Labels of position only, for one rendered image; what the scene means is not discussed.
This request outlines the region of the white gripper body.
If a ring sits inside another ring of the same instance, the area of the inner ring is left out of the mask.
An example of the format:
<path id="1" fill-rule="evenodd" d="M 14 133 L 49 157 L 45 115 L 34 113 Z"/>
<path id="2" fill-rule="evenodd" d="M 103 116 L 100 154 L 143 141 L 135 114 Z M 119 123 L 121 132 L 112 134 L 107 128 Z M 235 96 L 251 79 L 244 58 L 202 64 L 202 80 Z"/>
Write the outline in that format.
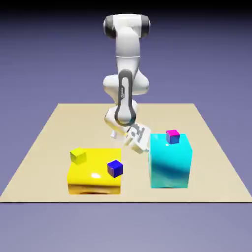
<path id="1" fill-rule="evenodd" d="M 132 124 L 124 135 L 124 145 L 141 154 L 149 151 L 151 129 L 143 124 Z"/>

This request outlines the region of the small magenta cube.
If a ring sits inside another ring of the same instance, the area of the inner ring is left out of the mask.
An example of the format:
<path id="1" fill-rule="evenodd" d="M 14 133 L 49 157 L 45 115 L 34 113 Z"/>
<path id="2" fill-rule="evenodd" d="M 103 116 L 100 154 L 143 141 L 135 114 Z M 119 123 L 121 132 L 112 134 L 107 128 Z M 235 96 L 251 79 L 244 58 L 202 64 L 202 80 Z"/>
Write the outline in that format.
<path id="1" fill-rule="evenodd" d="M 180 141 L 180 134 L 176 129 L 166 131 L 166 140 L 169 144 L 177 144 Z"/>

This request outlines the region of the large yellow box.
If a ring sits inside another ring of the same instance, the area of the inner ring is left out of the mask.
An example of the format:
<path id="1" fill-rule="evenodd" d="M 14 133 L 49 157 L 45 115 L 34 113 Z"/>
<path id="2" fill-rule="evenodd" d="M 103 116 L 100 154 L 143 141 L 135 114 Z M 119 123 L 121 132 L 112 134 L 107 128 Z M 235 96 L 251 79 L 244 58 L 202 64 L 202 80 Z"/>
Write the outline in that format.
<path id="1" fill-rule="evenodd" d="M 121 162 L 120 148 L 85 148 L 87 161 L 80 165 L 71 162 L 67 185 L 69 194 L 120 194 L 121 176 L 113 178 L 107 163 Z"/>

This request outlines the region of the small blue cube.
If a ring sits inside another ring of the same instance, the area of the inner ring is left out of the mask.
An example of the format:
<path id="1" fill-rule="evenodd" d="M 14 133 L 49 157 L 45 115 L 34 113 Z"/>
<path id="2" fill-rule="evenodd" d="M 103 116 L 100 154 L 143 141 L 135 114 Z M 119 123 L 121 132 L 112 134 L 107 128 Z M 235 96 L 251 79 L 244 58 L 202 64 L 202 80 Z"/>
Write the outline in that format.
<path id="1" fill-rule="evenodd" d="M 107 163 L 107 171 L 113 178 L 119 177 L 123 174 L 123 164 L 118 160 L 113 160 Z"/>

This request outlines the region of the small yellow cube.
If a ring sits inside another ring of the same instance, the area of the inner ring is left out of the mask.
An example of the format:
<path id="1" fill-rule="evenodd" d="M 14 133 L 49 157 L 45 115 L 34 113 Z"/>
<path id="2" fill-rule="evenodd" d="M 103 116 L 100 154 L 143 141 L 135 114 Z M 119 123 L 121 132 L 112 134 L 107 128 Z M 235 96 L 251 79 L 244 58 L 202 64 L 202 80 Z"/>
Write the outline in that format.
<path id="1" fill-rule="evenodd" d="M 70 151 L 70 159 L 71 162 L 75 163 L 76 165 L 80 165 L 87 161 L 87 152 L 85 148 L 75 148 Z"/>

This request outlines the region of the large cyan box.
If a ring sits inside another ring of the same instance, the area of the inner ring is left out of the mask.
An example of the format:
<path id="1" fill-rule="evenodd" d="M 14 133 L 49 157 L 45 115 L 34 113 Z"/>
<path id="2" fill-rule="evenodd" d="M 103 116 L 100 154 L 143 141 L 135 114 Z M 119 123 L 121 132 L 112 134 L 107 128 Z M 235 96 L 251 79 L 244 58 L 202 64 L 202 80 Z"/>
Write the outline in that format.
<path id="1" fill-rule="evenodd" d="M 152 133 L 148 156 L 151 188 L 187 188 L 192 153 L 186 134 L 180 135 L 179 143 L 169 144 L 165 134 Z"/>

